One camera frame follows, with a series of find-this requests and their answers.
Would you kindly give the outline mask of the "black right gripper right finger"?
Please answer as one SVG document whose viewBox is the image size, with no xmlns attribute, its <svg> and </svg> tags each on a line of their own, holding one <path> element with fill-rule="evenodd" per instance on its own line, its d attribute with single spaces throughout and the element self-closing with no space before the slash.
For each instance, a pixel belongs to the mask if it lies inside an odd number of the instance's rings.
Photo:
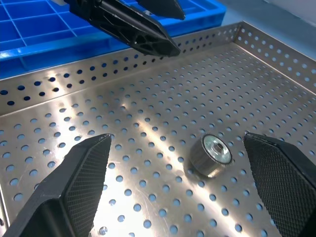
<svg viewBox="0 0 316 237">
<path fill-rule="evenodd" d="M 282 237 L 316 237 L 316 165 L 276 138 L 246 133 L 243 143 L 258 195 Z"/>
</svg>

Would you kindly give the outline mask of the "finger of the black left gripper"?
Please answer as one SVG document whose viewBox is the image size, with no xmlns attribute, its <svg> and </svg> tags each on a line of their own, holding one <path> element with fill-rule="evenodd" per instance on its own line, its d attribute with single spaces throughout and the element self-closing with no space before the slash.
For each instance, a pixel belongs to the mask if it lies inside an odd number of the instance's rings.
<svg viewBox="0 0 316 237">
<path fill-rule="evenodd" d="M 184 20 L 185 13 L 178 0 L 137 0 L 137 3 L 154 15 Z"/>
<path fill-rule="evenodd" d="M 181 52 L 159 21 L 120 0 L 69 0 L 69 10 L 143 54 L 173 57 Z"/>
</svg>

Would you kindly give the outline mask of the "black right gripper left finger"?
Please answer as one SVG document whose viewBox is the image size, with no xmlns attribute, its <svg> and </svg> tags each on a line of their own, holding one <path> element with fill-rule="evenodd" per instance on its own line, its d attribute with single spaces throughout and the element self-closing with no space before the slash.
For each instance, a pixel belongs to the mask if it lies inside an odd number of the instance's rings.
<svg viewBox="0 0 316 237">
<path fill-rule="evenodd" d="M 89 237 L 103 191 L 111 135 L 74 145 L 2 237 Z"/>
</svg>

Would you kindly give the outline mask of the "perforated steel tray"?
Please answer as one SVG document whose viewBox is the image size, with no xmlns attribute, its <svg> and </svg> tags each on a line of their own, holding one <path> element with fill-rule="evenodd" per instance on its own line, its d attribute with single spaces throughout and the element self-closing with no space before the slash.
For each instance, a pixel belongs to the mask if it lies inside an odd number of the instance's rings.
<svg viewBox="0 0 316 237">
<path fill-rule="evenodd" d="M 316 164 L 316 60 L 241 22 L 0 80 L 0 236 L 80 141 L 112 146 L 89 237 L 281 237 L 242 137 L 296 145 Z M 234 163 L 200 174 L 190 149 L 213 134 Z"/>
</svg>

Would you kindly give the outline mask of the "blue plastic compartment tray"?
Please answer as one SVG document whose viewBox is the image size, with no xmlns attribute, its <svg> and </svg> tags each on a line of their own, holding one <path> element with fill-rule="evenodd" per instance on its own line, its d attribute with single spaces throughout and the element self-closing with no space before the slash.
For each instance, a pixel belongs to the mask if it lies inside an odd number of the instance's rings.
<svg viewBox="0 0 316 237">
<path fill-rule="evenodd" d="M 178 0 L 185 19 L 155 16 L 176 37 L 222 24 L 218 0 Z M 113 51 L 127 45 L 52 0 L 0 0 L 0 79 Z"/>
</svg>

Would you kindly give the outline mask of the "metal roller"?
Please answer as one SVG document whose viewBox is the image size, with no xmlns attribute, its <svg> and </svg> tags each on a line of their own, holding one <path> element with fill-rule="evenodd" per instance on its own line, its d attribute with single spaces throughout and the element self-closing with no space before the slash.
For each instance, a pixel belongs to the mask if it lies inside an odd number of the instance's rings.
<svg viewBox="0 0 316 237">
<path fill-rule="evenodd" d="M 228 146 L 213 134 L 204 134 L 190 149 L 189 160 L 202 175 L 214 178 L 234 163 Z"/>
</svg>

